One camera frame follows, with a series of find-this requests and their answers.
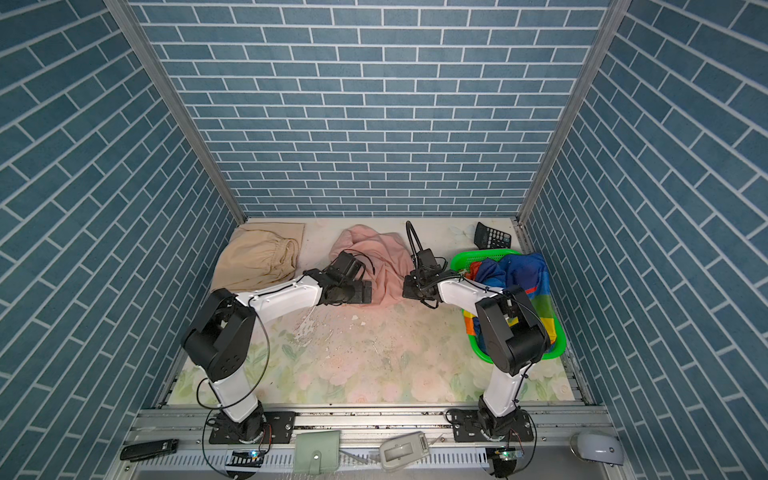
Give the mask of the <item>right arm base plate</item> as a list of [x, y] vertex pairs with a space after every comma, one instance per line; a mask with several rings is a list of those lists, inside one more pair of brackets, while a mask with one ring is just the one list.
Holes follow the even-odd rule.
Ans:
[[494, 417], [486, 410], [449, 409], [444, 417], [454, 440], [467, 442], [532, 442], [535, 434], [528, 412], [522, 408], [504, 417]]

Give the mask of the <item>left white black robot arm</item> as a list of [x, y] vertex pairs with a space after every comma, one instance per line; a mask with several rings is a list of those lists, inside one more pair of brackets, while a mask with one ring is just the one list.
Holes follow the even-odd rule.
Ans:
[[234, 293], [226, 288], [207, 297], [181, 340], [183, 350], [197, 367], [215, 397], [213, 404], [199, 402], [213, 411], [213, 425], [235, 444], [249, 444], [265, 437], [266, 417], [256, 389], [259, 379], [246, 374], [251, 338], [261, 329], [271, 346], [266, 324], [288, 313], [317, 305], [368, 305], [372, 282], [360, 274], [345, 276], [311, 269], [299, 277], [267, 289]]

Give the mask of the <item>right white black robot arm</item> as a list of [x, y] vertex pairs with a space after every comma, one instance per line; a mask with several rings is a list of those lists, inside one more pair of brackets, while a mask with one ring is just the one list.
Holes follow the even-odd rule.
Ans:
[[551, 340], [526, 292], [478, 284], [446, 271], [430, 278], [417, 272], [404, 280], [403, 296], [437, 308], [457, 306], [479, 320], [481, 335], [494, 370], [478, 403], [481, 432], [499, 440], [514, 430], [522, 409], [519, 394], [529, 370], [541, 361]]

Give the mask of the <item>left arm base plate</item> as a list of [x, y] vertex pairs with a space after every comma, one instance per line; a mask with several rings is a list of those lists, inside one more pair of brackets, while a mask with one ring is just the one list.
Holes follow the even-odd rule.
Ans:
[[256, 410], [242, 422], [234, 422], [225, 413], [217, 413], [206, 421], [211, 430], [210, 444], [288, 444], [294, 429], [296, 413]]

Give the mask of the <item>beige drawstring shorts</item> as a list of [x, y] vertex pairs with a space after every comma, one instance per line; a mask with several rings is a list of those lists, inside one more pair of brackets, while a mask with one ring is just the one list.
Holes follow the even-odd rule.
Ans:
[[237, 227], [221, 252], [211, 290], [259, 290], [295, 276], [305, 225], [255, 222]]

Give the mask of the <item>pink shorts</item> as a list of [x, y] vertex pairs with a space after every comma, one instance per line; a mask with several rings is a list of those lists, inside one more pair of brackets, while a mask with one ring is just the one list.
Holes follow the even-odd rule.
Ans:
[[379, 233], [366, 225], [354, 225], [340, 234], [329, 259], [335, 259], [342, 251], [366, 266], [364, 279], [372, 282], [372, 303], [368, 307], [391, 306], [403, 300], [404, 279], [413, 270], [413, 262], [400, 234]]

